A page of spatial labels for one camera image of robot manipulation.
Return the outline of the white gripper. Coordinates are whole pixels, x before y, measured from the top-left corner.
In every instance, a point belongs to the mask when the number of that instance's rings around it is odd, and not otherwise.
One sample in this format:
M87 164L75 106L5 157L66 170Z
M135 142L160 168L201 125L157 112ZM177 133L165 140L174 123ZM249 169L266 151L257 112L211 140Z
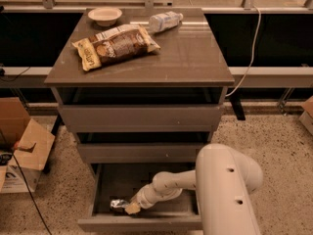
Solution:
M162 199L162 193L157 191L153 184L147 184L132 197L132 202L125 208L125 211L127 214L136 214L141 209L151 208Z

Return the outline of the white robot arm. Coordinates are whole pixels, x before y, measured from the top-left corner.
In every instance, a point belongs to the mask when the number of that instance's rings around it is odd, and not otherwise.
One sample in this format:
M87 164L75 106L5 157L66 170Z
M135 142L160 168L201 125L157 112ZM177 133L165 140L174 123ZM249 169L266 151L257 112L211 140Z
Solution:
M254 159L226 145L208 144L199 151L195 169L157 173L125 211L137 213L194 190L204 235L261 235L249 194L262 183L263 172Z

